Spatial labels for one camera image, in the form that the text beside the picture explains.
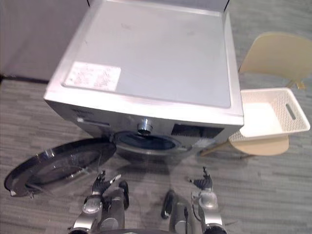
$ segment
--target chair backrest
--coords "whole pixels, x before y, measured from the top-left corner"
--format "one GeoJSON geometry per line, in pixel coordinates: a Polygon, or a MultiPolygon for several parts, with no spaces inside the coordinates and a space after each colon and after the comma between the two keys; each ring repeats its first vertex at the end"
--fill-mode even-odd
{"type": "Polygon", "coordinates": [[[254,40],[239,68],[239,73],[244,72],[300,82],[312,73],[312,41],[288,33],[263,33],[254,40]]]}

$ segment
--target open washing machine door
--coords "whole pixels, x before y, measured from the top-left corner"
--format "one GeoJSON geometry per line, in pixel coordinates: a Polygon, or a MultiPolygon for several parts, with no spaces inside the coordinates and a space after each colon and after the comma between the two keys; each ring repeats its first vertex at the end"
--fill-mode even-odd
{"type": "Polygon", "coordinates": [[[84,139],[47,149],[13,169],[4,181],[11,196],[40,192],[51,194],[77,182],[98,167],[116,151],[115,144],[103,138],[84,139]]]}

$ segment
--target gray wall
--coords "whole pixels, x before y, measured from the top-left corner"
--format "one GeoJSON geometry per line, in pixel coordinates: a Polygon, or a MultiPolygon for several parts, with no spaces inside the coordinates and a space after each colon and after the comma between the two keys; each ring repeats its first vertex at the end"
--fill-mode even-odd
{"type": "Polygon", "coordinates": [[[49,80],[87,9],[86,0],[1,0],[0,72],[49,80]]]}

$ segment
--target washing machine drum opening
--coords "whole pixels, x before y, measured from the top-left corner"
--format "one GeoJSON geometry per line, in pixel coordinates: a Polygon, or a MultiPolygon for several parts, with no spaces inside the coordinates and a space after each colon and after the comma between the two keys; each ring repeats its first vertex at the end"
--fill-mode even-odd
{"type": "Polygon", "coordinates": [[[121,132],[115,135],[118,142],[145,150],[169,150],[176,147],[175,140],[165,136],[143,136],[134,132],[121,132]]]}

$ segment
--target chair seat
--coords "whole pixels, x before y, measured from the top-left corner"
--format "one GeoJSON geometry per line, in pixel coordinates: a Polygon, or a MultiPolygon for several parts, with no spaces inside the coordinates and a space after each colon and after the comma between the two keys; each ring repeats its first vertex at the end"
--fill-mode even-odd
{"type": "Polygon", "coordinates": [[[286,152],[289,148],[288,136],[260,140],[230,141],[231,145],[249,155],[273,156],[286,152]]]}

